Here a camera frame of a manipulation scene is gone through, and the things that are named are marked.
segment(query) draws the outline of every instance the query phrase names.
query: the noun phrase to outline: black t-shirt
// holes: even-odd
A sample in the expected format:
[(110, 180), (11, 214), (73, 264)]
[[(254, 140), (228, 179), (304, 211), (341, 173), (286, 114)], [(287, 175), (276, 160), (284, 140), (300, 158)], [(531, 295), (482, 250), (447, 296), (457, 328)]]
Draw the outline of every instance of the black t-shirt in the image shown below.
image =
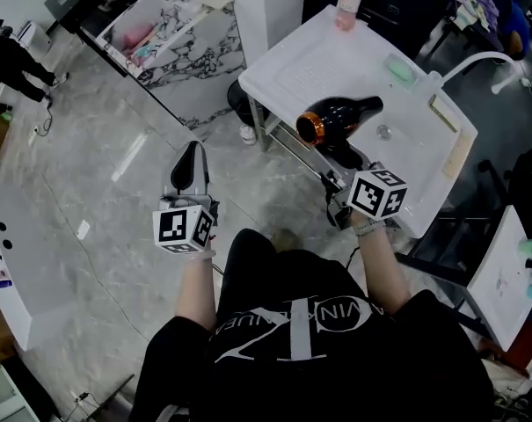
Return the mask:
[(130, 420), (167, 404), (194, 421), (490, 420), (492, 385), (430, 291), (391, 317), (357, 286), (324, 286), (233, 312), (212, 337), (174, 317), (149, 345)]

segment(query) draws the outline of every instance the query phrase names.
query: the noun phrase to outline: black clothing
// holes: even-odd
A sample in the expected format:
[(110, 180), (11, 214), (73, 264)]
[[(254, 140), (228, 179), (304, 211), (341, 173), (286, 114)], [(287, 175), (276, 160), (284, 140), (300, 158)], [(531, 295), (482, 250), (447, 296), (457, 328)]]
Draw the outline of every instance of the black clothing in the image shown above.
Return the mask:
[(429, 291), (391, 317), (340, 263), (245, 229), (217, 318), (213, 337), (174, 317), (152, 339), (131, 422), (169, 404), (193, 421), (490, 420), (485, 368)]
[(36, 62), (15, 40), (0, 37), (0, 83), (40, 102), (45, 97), (45, 92), (29, 83), (24, 72), (36, 76), (49, 86), (55, 82), (55, 74)]

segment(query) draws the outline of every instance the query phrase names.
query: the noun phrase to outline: person standing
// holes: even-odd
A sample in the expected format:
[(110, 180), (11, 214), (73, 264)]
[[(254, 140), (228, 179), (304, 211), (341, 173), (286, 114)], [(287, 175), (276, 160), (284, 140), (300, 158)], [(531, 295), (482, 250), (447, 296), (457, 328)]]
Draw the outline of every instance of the person standing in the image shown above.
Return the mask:
[(24, 72), (36, 76), (51, 90), (64, 83), (69, 77), (68, 73), (56, 77), (54, 73), (36, 62), (29, 52), (15, 40), (0, 35), (0, 83), (21, 92), (31, 100), (42, 102), (45, 108), (50, 108), (53, 104), (50, 94), (27, 81)]

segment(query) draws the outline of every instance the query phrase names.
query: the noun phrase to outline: sink drain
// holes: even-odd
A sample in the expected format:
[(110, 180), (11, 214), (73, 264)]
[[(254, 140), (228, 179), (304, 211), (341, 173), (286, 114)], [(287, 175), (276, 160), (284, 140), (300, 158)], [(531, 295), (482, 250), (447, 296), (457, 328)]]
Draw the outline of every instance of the sink drain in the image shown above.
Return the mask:
[(390, 139), (389, 127), (386, 125), (379, 125), (379, 127), (377, 127), (377, 135), (384, 141), (388, 141)]

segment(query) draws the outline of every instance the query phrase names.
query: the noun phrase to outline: sleeve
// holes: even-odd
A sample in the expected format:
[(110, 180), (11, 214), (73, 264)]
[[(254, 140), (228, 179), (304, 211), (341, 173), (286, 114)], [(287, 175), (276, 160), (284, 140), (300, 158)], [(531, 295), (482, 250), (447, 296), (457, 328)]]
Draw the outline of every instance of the sleeve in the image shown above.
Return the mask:
[(461, 325), (435, 295), (428, 290), (415, 295), (395, 320), (412, 359), (411, 373), (428, 403), (425, 410), (443, 416), (448, 408), (447, 420), (491, 420), (494, 395), (486, 369)]
[(150, 341), (129, 421), (154, 422), (170, 404), (189, 406), (202, 376), (211, 333), (174, 317)]

